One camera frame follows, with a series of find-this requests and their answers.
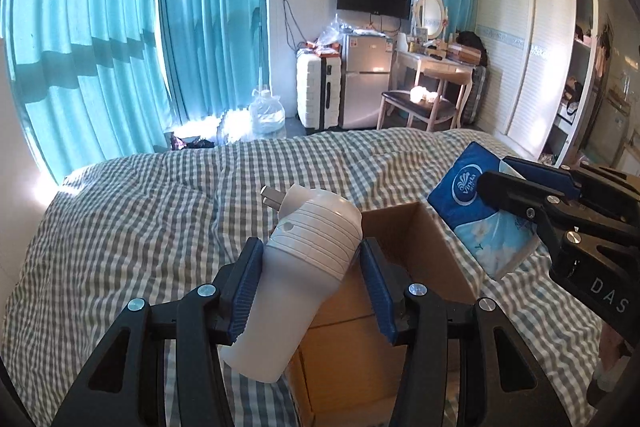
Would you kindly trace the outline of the blue tissue pack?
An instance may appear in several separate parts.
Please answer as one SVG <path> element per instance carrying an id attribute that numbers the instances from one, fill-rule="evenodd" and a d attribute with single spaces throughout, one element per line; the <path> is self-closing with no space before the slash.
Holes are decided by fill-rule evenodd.
<path id="1" fill-rule="evenodd" d="M 519 174 L 494 153 L 473 142 L 436 185 L 427 202 L 445 221 L 472 257 L 494 280 L 502 279 L 540 245 L 533 223 L 485 204 L 477 193 L 488 171 Z"/>

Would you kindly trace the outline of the white plug-in device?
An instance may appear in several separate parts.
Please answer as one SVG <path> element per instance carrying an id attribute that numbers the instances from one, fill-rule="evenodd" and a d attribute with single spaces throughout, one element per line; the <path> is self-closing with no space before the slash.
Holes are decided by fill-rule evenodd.
<path id="1" fill-rule="evenodd" d="M 262 253 L 262 274 L 244 331 L 221 358 L 235 372 L 274 383 L 318 310 L 340 287 L 362 241 L 362 217 L 344 197 L 298 184 L 265 186 L 278 223 Z"/>

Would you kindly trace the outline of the wooden chair black seat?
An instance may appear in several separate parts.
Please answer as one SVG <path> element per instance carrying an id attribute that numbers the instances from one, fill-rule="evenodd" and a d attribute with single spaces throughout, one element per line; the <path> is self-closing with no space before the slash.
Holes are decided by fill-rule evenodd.
<path id="1" fill-rule="evenodd" d="M 436 76 L 436 91 L 428 91 L 420 83 L 411 90 L 392 90 L 382 93 L 381 106 L 378 111 L 376 129 L 383 128 L 385 116 L 390 107 L 405 112 L 407 128 L 412 127 L 415 119 L 425 122 L 426 131 L 433 132 L 437 126 L 448 122 L 450 129 L 458 129 L 462 124 L 462 113 L 469 100 L 473 87 L 473 69 L 457 68 L 454 72 L 444 72 Z M 454 103 L 445 98 L 448 83 L 459 87 L 458 98 Z"/>

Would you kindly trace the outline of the brown cardboard box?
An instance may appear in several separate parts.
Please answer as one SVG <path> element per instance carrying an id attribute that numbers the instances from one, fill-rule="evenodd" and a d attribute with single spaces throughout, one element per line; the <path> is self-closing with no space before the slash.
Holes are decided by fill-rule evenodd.
<path id="1" fill-rule="evenodd" d="M 366 211 L 364 241 L 286 376 L 303 426 L 439 426 L 458 367 L 447 303 L 475 294 L 422 202 Z"/>

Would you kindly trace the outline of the checkered bed quilt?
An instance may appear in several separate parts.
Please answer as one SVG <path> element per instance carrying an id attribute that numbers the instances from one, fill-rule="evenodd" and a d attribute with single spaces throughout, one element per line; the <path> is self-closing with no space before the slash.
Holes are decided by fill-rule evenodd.
<path id="1" fill-rule="evenodd" d="M 130 299 L 178 300 L 233 262 L 247 237 L 268 236 L 276 217 L 259 198 L 263 185 L 321 187 L 362 211 L 426 205 L 471 142 L 515 156 L 485 132 L 392 128 L 136 155 L 70 174 L 28 246 L 4 316 L 1 358 L 30 418 L 50 426 Z M 550 280 L 544 246 L 493 281 L 442 220 L 436 227 L 474 293 L 509 315 L 573 426 L 587 425 L 599 317 Z M 224 380 L 235 426 L 297 426 L 284 377 L 258 384 L 227 366 Z"/>

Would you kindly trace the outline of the white sliding wardrobe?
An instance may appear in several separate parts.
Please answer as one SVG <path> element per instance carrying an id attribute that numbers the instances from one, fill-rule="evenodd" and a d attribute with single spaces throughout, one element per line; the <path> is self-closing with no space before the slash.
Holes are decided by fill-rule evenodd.
<path id="1" fill-rule="evenodd" d="M 478 0 L 488 54 L 477 124 L 516 153 L 570 161 L 589 115 L 600 0 Z"/>

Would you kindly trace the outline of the black bag on table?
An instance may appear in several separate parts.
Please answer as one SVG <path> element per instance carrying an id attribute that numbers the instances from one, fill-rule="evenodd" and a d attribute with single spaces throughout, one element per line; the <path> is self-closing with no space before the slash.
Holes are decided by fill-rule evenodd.
<path id="1" fill-rule="evenodd" d="M 488 64 L 487 50 L 480 37 L 473 31 L 460 31 L 456 37 L 460 46 L 459 57 L 468 63 L 486 67 Z"/>

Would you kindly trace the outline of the white dressing table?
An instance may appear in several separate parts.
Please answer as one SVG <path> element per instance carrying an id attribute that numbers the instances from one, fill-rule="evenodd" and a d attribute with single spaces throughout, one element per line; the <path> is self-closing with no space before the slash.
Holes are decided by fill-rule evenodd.
<path id="1" fill-rule="evenodd" d="M 390 73 L 390 87 L 410 90 L 421 80 L 427 89 L 439 94 L 436 121 L 449 120 L 452 127 L 461 126 L 462 112 L 473 87 L 474 67 L 419 53 L 397 51 Z"/>

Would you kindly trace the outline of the oval vanity mirror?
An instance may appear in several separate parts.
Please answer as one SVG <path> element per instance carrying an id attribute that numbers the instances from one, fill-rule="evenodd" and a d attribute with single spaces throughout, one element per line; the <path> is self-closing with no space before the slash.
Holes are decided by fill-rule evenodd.
<path id="1" fill-rule="evenodd" d="M 448 23 L 448 12 L 442 0 L 416 0 L 412 11 L 413 35 L 433 40 L 439 38 Z"/>

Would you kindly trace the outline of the silver mini fridge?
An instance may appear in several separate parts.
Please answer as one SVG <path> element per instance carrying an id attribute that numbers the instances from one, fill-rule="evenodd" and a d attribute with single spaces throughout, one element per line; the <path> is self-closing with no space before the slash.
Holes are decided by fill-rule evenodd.
<path id="1" fill-rule="evenodd" d="M 393 53 L 393 40 L 379 32 L 354 30 L 343 35 L 343 129 L 376 126 L 382 93 L 390 87 Z"/>

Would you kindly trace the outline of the white suitcase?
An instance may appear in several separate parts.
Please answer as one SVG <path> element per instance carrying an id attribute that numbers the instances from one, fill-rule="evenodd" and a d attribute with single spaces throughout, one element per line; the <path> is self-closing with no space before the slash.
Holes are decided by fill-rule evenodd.
<path id="1" fill-rule="evenodd" d="M 342 61 L 337 54 L 296 53 L 297 116 L 307 132 L 328 130 L 340 119 Z"/>

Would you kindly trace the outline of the large teal curtain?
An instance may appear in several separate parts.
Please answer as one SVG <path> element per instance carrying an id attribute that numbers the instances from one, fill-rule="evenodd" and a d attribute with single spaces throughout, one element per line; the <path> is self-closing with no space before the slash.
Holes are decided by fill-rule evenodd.
<path id="1" fill-rule="evenodd" d="M 265 0 L 1 0 L 1 33 L 55 180 L 163 152 L 172 128 L 247 108 L 268 80 Z"/>

